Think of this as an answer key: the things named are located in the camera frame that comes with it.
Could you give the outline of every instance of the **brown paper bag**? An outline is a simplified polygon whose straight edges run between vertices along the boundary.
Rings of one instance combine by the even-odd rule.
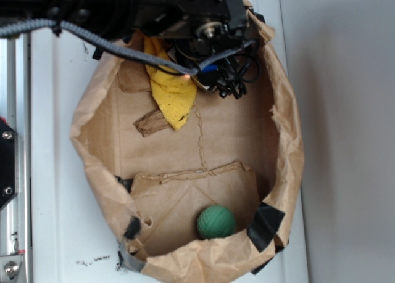
[[[240,100],[199,91],[181,130],[143,137],[135,122],[158,109],[148,77],[104,54],[75,111],[71,139],[123,265],[162,282],[230,282],[288,244],[304,164],[299,114],[273,30],[249,17],[262,74]],[[236,234],[198,239],[196,217],[212,204],[235,214]]]

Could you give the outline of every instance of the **rubber ball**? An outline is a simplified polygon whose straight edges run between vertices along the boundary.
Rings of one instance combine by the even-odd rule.
[[[197,219],[197,231],[203,239],[224,238],[236,232],[232,212],[220,205],[207,207]]]

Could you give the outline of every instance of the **white wall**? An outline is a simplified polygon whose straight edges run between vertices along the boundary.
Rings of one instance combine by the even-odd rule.
[[[395,0],[281,0],[311,283],[395,281]]]

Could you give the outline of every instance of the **yellow cloth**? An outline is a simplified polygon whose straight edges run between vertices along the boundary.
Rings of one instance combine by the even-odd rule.
[[[162,39],[144,37],[145,53],[170,60],[166,48]],[[179,130],[189,117],[198,87],[189,75],[170,75],[149,65],[146,68],[151,78],[152,96],[165,119]]]

